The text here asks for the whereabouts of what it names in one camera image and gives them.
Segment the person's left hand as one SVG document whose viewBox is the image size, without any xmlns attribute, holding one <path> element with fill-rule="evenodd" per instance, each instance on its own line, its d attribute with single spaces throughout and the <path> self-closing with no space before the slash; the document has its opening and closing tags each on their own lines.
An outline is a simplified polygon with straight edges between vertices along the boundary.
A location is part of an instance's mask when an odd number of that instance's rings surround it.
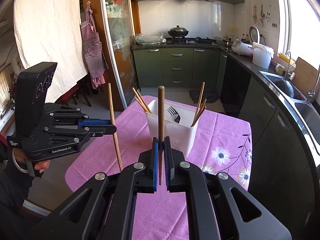
<svg viewBox="0 0 320 240">
<path fill-rule="evenodd" d="M 25 160 L 26 155 L 22 149 L 19 148 L 13 148 L 12 153 L 14 155 L 14 158 L 16 160 L 17 165 L 20 168 L 25 168 Z M 47 170 L 50 166 L 50 161 L 41 161 L 35 164 L 35 170 L 38 170 L 40 173 L 43 173 L 45 170 Z"/>
</svg>

